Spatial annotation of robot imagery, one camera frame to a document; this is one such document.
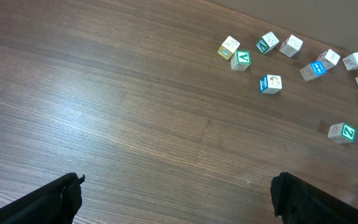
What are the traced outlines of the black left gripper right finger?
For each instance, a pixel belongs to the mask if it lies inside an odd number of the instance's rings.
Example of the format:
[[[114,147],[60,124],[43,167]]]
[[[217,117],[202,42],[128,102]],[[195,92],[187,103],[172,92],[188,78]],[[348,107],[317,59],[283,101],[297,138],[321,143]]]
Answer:
[[[358,224],[358,209],[289,172],[272,179],[270,194],[284,224]]]

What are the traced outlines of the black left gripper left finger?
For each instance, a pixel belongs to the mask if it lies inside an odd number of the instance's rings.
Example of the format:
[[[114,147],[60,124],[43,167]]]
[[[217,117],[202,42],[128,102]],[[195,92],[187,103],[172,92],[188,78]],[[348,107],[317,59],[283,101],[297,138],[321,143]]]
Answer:
[[[0,223],[72,223],[82,206],[85,176],[67,173],[0,208]]]

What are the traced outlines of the wooden block blue H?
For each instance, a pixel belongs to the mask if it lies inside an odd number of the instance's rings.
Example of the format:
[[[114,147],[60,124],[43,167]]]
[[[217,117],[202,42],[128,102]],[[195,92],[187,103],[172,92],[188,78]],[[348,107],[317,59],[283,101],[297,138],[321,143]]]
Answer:
[[[300,72],[305,81],[310,81],[324,75],[326,73],[326,69],[322,62],[315,61],[302,68]]]

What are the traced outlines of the wooden block green Z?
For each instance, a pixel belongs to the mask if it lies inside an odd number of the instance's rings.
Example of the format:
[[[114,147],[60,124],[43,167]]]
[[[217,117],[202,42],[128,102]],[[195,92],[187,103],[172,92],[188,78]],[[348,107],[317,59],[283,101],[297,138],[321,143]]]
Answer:
[[[356,128],[347,123],[338,123],[331,125],[328,138],[338,144],[347,144],[355,141],[356,134]]]

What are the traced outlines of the wooden block drawing top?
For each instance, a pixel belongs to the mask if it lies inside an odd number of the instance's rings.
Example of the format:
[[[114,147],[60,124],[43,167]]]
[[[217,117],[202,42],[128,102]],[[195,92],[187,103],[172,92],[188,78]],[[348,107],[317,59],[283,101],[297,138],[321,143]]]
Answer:
[[[275,94],[282,89],[282,78],[280,75],[265,75],[259,81],[261,93]]]

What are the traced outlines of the plain wooden picture block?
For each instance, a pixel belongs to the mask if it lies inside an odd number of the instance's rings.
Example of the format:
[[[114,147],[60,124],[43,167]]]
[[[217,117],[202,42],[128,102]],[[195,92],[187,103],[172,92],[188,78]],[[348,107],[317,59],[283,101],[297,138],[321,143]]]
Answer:
[[[320,61],[326,70],[329,70],[330,68],[333,68],[337,65],[340,58],[341,56],[339,54],[337,54],[332,49],[328,49],[327,51],[319,55],[316,60]]]

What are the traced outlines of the wooden block green V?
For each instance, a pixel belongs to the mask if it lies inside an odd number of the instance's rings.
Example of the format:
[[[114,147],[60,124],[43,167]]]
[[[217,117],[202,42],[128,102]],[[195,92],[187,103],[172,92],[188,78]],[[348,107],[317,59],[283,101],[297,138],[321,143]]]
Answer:
[[[231,69],[245,71],[251,65],[250,52],[246,50],[237,50],[230,60]]]

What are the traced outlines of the wooden block yellow side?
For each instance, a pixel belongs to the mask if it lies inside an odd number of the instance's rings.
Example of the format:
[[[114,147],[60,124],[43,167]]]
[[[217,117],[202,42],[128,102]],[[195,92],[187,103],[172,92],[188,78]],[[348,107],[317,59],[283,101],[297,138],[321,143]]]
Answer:
[[[342,61],[344,62],[346,70],[358,69],[358,52],[350,54],[349,56],[343,58]]]

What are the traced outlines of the wooden block teal side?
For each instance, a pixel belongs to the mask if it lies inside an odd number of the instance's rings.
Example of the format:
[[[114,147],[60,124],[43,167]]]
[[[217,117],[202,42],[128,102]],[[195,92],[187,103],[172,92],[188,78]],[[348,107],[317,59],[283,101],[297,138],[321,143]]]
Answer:
[[[273,32],[269,32],[263,35],[260,40],[257,42],[256,47],[262,54],[266,54],[275,48],[277,44],[279,44],[279,39]]]

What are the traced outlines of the wooden block yellow edge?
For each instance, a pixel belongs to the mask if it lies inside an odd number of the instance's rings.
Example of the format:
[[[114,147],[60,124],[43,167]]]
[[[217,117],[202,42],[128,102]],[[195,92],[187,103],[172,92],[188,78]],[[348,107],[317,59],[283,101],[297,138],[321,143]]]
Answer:
[[[240,44],[241,43],[239,41],[231,36],[228,36],[218,49],[218,54],[226,60],[229,60],[239,48]]]

